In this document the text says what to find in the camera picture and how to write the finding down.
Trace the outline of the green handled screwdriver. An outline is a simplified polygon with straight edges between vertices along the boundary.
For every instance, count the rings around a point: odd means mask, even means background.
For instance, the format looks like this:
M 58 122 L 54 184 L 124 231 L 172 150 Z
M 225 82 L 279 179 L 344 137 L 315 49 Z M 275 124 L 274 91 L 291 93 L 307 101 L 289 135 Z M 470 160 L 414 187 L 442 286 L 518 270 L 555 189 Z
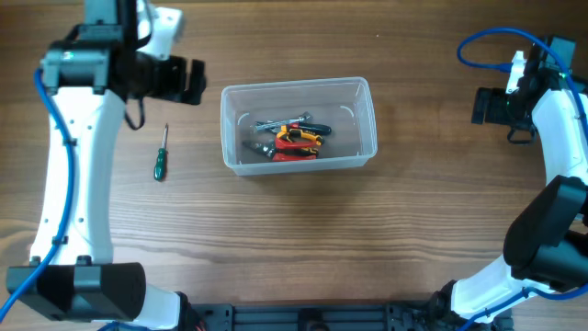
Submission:
M 163 181 L 167 172 L 167 137 L 168 137 L 168 124 L 164 126 L 164 135 L 162 140 L 162 146 L 158 149 L 156 162 L 153 169 L 153 178 L 156 181 Z

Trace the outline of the orange black needle-nose pliers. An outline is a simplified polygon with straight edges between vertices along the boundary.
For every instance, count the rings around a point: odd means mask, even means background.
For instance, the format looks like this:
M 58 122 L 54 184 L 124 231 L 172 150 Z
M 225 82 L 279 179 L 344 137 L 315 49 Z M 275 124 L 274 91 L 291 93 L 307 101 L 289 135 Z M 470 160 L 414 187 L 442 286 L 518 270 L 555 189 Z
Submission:
M 300 129 L 294 125 L 282 125 L 280 127 L 271 128 L 270 131 L 274 133 L 278 139 L 284 140 L 288 143 L 294 143 L 295 138 L 301 138 L 315 142 L 317 145 L 324 144 L 324 139 L 321 135 L 313 131 Z

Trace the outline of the red handled cutters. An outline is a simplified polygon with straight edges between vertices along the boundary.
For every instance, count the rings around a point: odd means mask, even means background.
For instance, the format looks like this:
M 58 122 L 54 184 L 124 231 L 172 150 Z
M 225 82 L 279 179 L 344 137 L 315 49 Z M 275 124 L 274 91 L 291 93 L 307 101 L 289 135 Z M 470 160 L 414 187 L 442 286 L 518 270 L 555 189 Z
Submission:
M 274 162 L 314 160 L 319 155 L 315 142 L 295 143 L 275 138 L 267 142 L 243 141 L 243 146 Z

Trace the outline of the small silver wrench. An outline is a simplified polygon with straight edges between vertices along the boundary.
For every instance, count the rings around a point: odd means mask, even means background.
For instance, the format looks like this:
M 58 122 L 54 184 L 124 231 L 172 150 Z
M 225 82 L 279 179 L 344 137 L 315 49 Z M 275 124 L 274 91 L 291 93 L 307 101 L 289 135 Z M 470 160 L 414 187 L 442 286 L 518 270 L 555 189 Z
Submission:
M 294 118 L 290 118 L 290 119 L 286 119 L 286 120 L 257 122 L 256 124 L 251 126 L 250 132 L 256 133 L 256 132 L 264 131 L 267 129 L 281 127 L 282 125 L 305 122 L 305 121 L 311 120 L 311 119 L 312 119 L 312 115 L 309 112 L 304 112 L 303 114 L 299 115 L 298 117 L 294 117 Z

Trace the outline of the black red screwdriver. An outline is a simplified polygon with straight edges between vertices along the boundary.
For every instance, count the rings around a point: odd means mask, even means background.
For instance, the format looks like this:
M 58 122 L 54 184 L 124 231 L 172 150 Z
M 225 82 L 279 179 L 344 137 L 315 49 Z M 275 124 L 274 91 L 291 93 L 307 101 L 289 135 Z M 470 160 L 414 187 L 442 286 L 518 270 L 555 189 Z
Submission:
M 330 135 L 332 133 L 332 128 L 327 125 L 323 124 L 315 124 L 315 123 L 308 123 L 308 122 L 295 122 L 289 124 L 290 128 L 293 129 L 300 129 L 303 131 L 311 131 L 318 135 Z

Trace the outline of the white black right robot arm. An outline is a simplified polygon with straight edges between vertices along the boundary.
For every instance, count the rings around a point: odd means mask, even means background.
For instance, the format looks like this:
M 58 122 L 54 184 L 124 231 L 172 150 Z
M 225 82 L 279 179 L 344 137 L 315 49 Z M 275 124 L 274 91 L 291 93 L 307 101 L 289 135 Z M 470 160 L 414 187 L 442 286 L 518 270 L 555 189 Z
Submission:
M 576 43 L 514 28 L 483 30 L 462 43 L 500 33 L 530 40 L 532 48 L 495 65 L 508 83 L 479 88 L 471 120 L 509 127 L 511 144 L 519 143 L 519 131 L 528 133 L 526 145 L 540 142 L 546 186 L 511 224 L 498 258 L 408 309 L 424 330 L 508 330 L 511 310 L 522 302 L 587 292 L 587 236 L 571 229 L 587 219 L 587 82 L 571 72 Z

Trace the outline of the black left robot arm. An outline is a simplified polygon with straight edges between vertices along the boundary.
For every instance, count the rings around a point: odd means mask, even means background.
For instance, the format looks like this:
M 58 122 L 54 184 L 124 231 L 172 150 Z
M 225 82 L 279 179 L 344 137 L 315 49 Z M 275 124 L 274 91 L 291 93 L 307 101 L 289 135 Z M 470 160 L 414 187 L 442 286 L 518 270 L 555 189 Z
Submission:
M 28 264 L 6 273 L 3 311 L 21 302 L 52 321 L 100 322 L 108 330 L 203 330 L 184 293 L 149 284 L 137 262 L 114 261 L 109 199 L 128 101 L 196 106 L 204 63 L 172 54 L 185 25 L 178 9 L 88 1 L 84 10 L 34 74 L 50 121 L 44 201 Z

